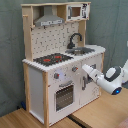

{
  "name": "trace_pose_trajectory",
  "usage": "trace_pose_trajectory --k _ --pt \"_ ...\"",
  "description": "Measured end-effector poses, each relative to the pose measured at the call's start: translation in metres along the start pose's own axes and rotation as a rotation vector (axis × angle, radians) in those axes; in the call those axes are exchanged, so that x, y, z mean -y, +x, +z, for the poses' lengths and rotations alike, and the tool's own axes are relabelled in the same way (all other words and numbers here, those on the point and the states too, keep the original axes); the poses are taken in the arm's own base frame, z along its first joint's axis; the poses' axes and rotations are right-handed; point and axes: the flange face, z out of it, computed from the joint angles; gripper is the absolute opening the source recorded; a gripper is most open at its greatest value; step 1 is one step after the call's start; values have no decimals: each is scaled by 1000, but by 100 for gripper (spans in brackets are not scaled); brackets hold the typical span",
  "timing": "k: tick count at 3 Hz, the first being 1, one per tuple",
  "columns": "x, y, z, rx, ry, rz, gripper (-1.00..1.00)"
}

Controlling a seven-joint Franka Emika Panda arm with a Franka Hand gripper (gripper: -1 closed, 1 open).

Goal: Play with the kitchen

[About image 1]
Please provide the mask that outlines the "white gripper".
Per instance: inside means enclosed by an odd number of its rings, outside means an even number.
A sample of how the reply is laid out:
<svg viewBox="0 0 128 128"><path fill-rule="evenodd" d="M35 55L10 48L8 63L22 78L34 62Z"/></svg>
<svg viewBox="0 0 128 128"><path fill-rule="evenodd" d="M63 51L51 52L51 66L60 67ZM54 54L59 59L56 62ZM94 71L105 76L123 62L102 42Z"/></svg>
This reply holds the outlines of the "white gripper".
<svg viewBox="0 0 128 128"><path fill-rule="evenodd" d="M94 69L86 64L82 66L82 69L93 79L94 82L97 81L98 77L101 75L101 72L97 69Z"/></svg>

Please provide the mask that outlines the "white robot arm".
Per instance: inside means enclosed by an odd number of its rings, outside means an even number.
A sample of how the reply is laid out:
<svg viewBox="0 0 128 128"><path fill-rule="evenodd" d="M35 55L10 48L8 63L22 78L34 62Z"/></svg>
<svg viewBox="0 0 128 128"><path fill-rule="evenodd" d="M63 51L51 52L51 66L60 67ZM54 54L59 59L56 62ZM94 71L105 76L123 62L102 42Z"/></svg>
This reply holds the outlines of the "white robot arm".
<svg viewBox="0 0 128 128"><path fill-rule="evenodd" d="M111 67L105 74L86 64L82 66L82 69L98 86L111 95L119 94L122 90L122 85L128 82L128 60L123 67Z"/></svg>

